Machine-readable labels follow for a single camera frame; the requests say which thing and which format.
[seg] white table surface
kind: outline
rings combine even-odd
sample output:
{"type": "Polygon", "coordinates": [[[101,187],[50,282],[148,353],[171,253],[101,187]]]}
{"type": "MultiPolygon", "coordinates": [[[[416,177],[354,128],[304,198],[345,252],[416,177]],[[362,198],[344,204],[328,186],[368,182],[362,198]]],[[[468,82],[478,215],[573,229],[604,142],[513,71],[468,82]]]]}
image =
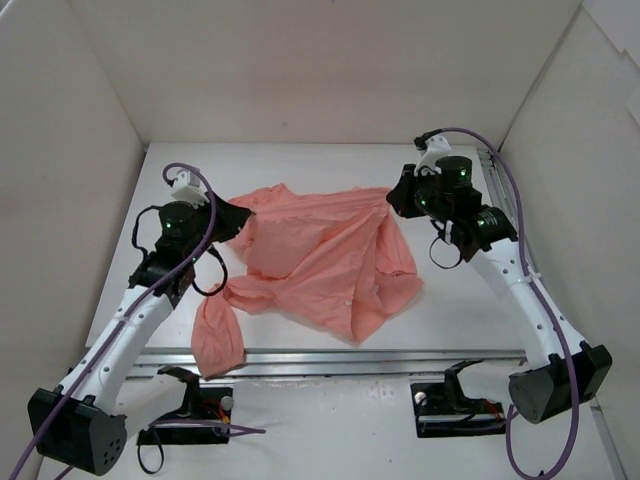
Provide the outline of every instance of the white table surface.
{"type": "MultiPolygon", "coordinates": [[[[135,384],[128,381],[125,388],[135,384]]],[[[159,479],[327,480],[444,479],[515,480],[505,438],[419,439],[413,423],[409,380],[323,379],[304,382],[243,382],[234,385],[234,423],[267,429],[265,435],[231,439],[228,445],[167,446],[159,479]]],[[[565,413],[540,425],[514,423],[516,458],[525,472],[549,469],[564,446],[565,413]]],[[[157,465],[157,449],[143,447],[157,465]]],[[[39,480],[52,480],[63,466],[45,459],[39,480]]],[[[95,477],[72,472],[67,480],[95,477]]],[[[105,479],[145,479],[135,440],[105,479]]],[[[614,475],[587,405],[577,442],[558,480],[612,480],[614,475]]]]}
{"type": "MultiPolygon", "coordinates": [[[[477,153],[472,147],[456,147],[456,154],[474,162],[473,183],[490,203],[477,153]]],[[[224,199],[257,188],[285,183],[295,193],[336,192],[355,186],[394,187],[402,166],[418,160],[415,149],[397,145],[279,145],[279,144],[152,144],[124,223],[122,234],[93,320],[87,345],[92,345],[120,303],[129,275],[140,262],[131,247],[136,214],[152,204],[172,200],[162,182],[162,168],[174,161],[199,167],[218,195],[224,199]]],[[[367,349],[520,349],[515,328],[482,278],[470,266],[440,270],[429,260],[428,247],[435,230],[427,219],[397,218],[424,280],[423,292],[402,312],[390,319],[363,344],[367,349]]],[[[145,216],[139,243],[150,248],[160,234],[155,213],[145,216]]],[[[224,245],[231,276],[244,274],[245,266],[224,245]]],[[[455,263],[457,252],[442,244],[434,248],[444,264],[455,263]]],[[[214,259],[197,264],[200,286],[219,281],[214,259]]],[[[201,297],[189,289],[176,311],[155,332],[148,348],[188,348],[201,297]]],[[[247,349],[351,349],[330,333],[318,331],[298,319],[273,311],[248,315],[236,310],[247,349]]]]}

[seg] white enclosure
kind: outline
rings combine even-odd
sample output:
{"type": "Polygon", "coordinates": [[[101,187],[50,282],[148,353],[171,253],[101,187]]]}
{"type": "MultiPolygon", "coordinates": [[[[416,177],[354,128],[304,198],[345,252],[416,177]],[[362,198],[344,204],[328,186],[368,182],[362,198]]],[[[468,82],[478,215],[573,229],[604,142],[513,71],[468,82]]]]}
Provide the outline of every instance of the white enclosure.
{"type": "MultiPolygon", "coordinates": [[[[6,437],[0,476],[9,474],[32,436],[26,404],[33,391],[55,387],[117,304],[137,261],[128,245],[132,215],[168,201],[163,165],[202,167],[225,198],[280,181],[301,193],[393,186],[402,164],[416,159],[414,136],[456,125],[503,145],[546,287],[589,341],[604,343],[614,358],[598,395],[603,416],[594,420],[583,406],[576,453],[558,478],[640,478],[640,8],[634,0],[580,3],[0,0],[0,415],[6,437]]],[[[492,201],[476,144],[449,138],[473,158],[474,182],[492,201]]],[[[520,345],[508,313],[483,292],[480,279],[462,267],[444,278],[428,264],[421,250],[433,238],[427,222],[401,222],[401,229],[432,297],[420,298],[362,348],[515,355],[520,345]],[[463,282],[460,294],[466,288],[467,296],[454,302],[452,292],[463,282]],[[422,322],[423,313],[432,320],[422,322]],[[456,329],[463,331],[456,335],[456,329]]],[[[153,230],[141,232],[153,241],[153,230]]],[[[230,263],[232,273],[241,272],[230,263]]],[[[208,266],[203,278],[213,282],[215,267],[208,266]]],[[[186,298],[179,318],[163,325],[150,349],[188,349],[199,299],[186,298]]],[[[247,348],[354,349],[269,315],[260,326],[257,318],[240,319],[247,348]]],[[[248,403],[241,403],[246,410],[238,418],[255,424],[272,415],[277,442],[267,452],[252,439],[216,457],[228,462],[223,478],[252,476],[252,459],[259,478],[285,478],[280,473],[287,467],[303,478],[305,451],[335,457],[350,446],[356,463],[376,455],[371,452],[393,455],[376,455],[364,470],[349,470],[349,462],[344,469],[339,462],[325,470],[317,464],[316,473],[515,478],[503,442],[495,439],[443,441],[429,449],[432,462],[456,458],[451,452],[460,450],[472,457],[467,464],[456,458],[451,470],[442,464],[420,470],[415,457],[427,454],[414,437],[361,441],[350,430],[323,453],[331,440],[312,437],[320,424],[363,428],[370,422],[359,416],[364,411],[385,416],[368,435],[384,430],[401,437],[407,433],[402,425],[411,426],[410,403],[398,398],[408,395],[408,377],[381,380],[393,400],[380,398],[375,378],[336,382],[239,384],[238,395],[264,395],[266,404],[240,400],[248,403]],[[337,403],[317,398],[342,389],[337,403]],[[357,407],[363,399],[364,410],[357,407]],[[286,402],[301,425],[299,441],[288,437],[286,402]],[[305,416],[309,405],[321,412],[317,418],[305,416]],[[402,454],[393,450],[400,444],[402,454]]],[[[561,416],[541,426],[552,432],[548,445],[540,440],[543,430],[521,432],[519,456],[528,470],[553,462],[566,423],[561,416]]],[[[142,478],[129,447],[114,475],[142,478]]],[[[174,450],[167,475],[199,477],[216,468],[190,455],[196,453],[174,450]],[[194,466],[185,470],[178,461],[194,466]]],[[[36,478],[36,457],[20,478],[36,478]]],[[[47,461],[39,478],[59,471],[47,461]]]]}

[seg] pink shirt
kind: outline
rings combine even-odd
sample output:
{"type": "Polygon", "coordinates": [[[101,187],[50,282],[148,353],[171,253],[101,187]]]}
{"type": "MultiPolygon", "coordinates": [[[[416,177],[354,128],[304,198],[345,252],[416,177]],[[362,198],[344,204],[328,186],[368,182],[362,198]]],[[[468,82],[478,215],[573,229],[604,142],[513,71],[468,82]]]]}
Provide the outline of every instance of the pink shirt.
{"type": "Polygon", "coordinates": [[[228,242],[247,274],[229,279],[197,311],[191,347],[201,374],[244,361],[231,307],[252,314],[278,308],[355,343],[402,309],[422,281],[391,216],[388,192],[296,195],[280,184],[230,200],[255,213],[228,242]]]}

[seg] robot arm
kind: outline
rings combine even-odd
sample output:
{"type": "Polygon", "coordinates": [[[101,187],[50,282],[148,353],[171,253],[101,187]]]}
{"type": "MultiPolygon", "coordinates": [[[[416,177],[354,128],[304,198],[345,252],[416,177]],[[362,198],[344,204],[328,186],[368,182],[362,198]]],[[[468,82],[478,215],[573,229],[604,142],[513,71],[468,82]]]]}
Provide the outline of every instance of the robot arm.
{"type": "Polygon", "coordinates": [[[405,218],[428,216],[438,238],[454,245],[511,313],[526,366],[468,361],[445,373],[451,402],[464,409],[477,399],[513,404],[532,423],[571,406],[567,364],[554,325],[532,287],[558,318],[576,369],[580,402],[593,398],[611,367],[604,346],[592,348],[562,315],[534,273],[525,275],[518,236],[500,209],[482,204],[471,184],[472,162],[451,151],[444,137],[426,134],[416,147],[421,163],[405,165],[387,201],[405,218]]]}
{"type": "Polygon", "coordinates": [[[199,377],[178,368],[162,369],[130,394],[120,395],[120,388],[153,332],[193,284],[200,255],[206,250],[222,263],[213,243],[233,238],[251,215],[210,189],[205,194],[198,175],[185,168],[169,182],[176,201],[158,208],[162,235],[154,251],[141,249],[144,258],[115,316],[53,391],[38,389],[29,401],[40,454],[104,475],[131,435],[167,412],[188,412],[189,402],[197,400],[199,377]]]}

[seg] white wall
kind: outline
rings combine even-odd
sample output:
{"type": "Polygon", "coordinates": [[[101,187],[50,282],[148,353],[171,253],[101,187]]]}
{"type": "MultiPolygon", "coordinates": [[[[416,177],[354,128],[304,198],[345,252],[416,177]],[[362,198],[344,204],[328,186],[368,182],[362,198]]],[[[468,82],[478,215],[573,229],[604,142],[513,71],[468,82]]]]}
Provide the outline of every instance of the white wall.
{"type": "MultiPolygon", "coordinates": [[[[637,0],[585,0],[589,12],[620,53],[626,52],[640,65],[640,2],[637,0]]],[[[631,115],[640,124],[640,85],[627,102],[631,115]]]]}
{"type": "Polygon", "coordinates": [[[583,10],[504,146],[545,283],[572,322],[613,355],[599,400],[634,479],[640,478],[640,127],[626,103],[638,85],[638,67],[583,10]]]}
{"type": "Polygon", "coordinates": [[[407,143],[502,140],[580,0],[69,3],[145,142],[407,143]]]}
{"type": "MultiPolygon", "coordinates": [[[[63,0],[0,13],[0,478],[31,438],[27,401],[84,343],[142,158],[63,0]]],[[[21,478],[34,478],[37,456],[21,478]]]]}

